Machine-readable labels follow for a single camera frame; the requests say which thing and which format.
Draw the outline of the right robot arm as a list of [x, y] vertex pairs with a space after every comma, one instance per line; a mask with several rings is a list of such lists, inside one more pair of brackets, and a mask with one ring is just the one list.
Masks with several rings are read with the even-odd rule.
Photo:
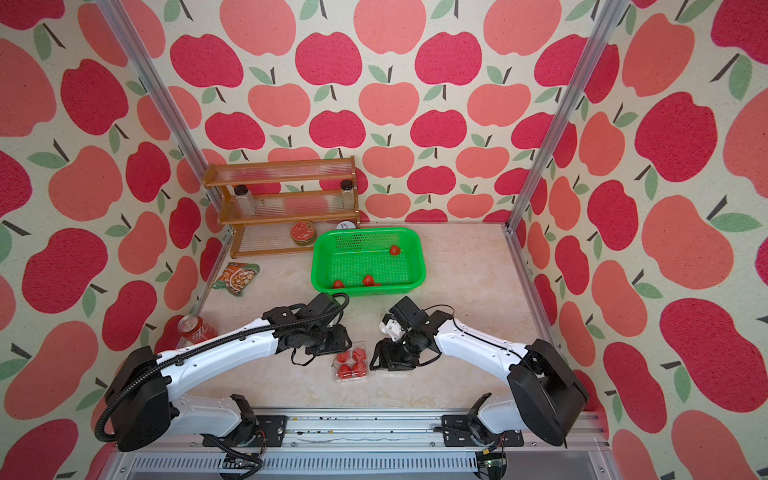
[[502, 381], [511, 395], [494, 402], [489, 393], [481, 395], [466, 414], [462, 434], [481, 447], [496, 447], [507, 433], [529, 431], [565, 447], [589, 393], [553, 345], [493, 337], [461, 323], [445, 307], [391, 308], [380, 324], [386, 337], [376, 344], [369, 369], [405, 372], [442, 357], [460, 359]]

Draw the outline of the clear clamshell container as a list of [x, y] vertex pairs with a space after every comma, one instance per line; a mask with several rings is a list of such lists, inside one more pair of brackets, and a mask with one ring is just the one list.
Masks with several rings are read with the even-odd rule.
[[[339, 367], [340, 367], [341, 365], [343, 365], [343, 364], [346, 364], [346, 365], [349, 365], [350, 367], [352, 367], [352, 366], [353, 366], [353, 365], [356, 363], [356, 361], [355, 361], [355, 360], [352, 358], [352, 353], [353, 353], [353, 351], [354, 351], [356, 348], [363, 348], [363, 349], [365, 350], [365, 352], [366, 352], [366, 356], [367, 356], [366, 360], [365, 360], [365, 361], [359, 361], [359, 362], [365, 362], [365, 363], [367, 364], [367, 366], [368, 366], [368, 374], [367, 374], [365, 377], [362, 377], [362, 378], [354, 378], [354, 377], [352, 377], [352, 378], [350, 378], [350, 379], [346, 379], [346, 380], [340, 380], [340, 379], [338, 379], [338, 378], [337, 378], [337, 371], [338, 371], [338, 369], [339, 369]], [[336, 355], [334, 356], [334, 358], [333, 358], [333, 362], [332, 362], [332, 369], [333, 369], [334, 379], [335, 379], [337, 382], [352, 382], [352, 381], [359, 381], [359, 380], [363, 380], [364, 378], [366, 378], [366, 377], [369, 375], [369, 355], [368, 355], [368, 348], [367, 348], [367, 345], [366, 345], [366, 343], [365, 343], [365, 342], [353, 342], [353, 343], [352, 343], [352, 346], [350, 347], [350, 349], [349, 349], [349, 350], [347, 350], [347, 351], [345, 351], [345, 352], [349, 352], [349, 353], [350, 353], [350, 359], [349, 359], [349, 361], [348, 361], [348, 362], [346, 362], [346, 363], [342, 363], [342, 364], [338, 363], [338, 362], [337, 362], [337, 360], [336, 360], [336, 356], [337, 356], [339, 353], [338, 353], [338, 354], [336, 354]]]

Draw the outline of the green plastic basket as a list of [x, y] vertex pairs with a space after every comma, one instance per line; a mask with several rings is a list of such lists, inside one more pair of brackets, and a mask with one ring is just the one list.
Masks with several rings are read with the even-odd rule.
[[[389, 249], [398, 245], [399, 256]], [[373, 286], [362, 281], [371, 275]], [[404, 227], [335, 230], [321, 235], [314, 246], [310, 280], [319, 292], [353, 296], [409, 293], [426, 280], [420, 236]], [[333, 289], [335, 280], [345, 287]]]

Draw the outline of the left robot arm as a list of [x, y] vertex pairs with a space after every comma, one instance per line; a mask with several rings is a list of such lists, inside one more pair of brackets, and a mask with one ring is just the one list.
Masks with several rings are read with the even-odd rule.
[[204, 445], [224, 451], [263, 440], [261, 422], [244, 396], [194, 397], [191, 390], [285, 351], [303, 350], [315, 359], [349, 349], [352, 341], [341, 323], [349, 302], [345, 293], [320, 293], [308, 303], [274, 307], [243, 327], [191, 347], [134, 350], [104, 394], [95, 438], [122, 452], [187, 435], [199, 435]]

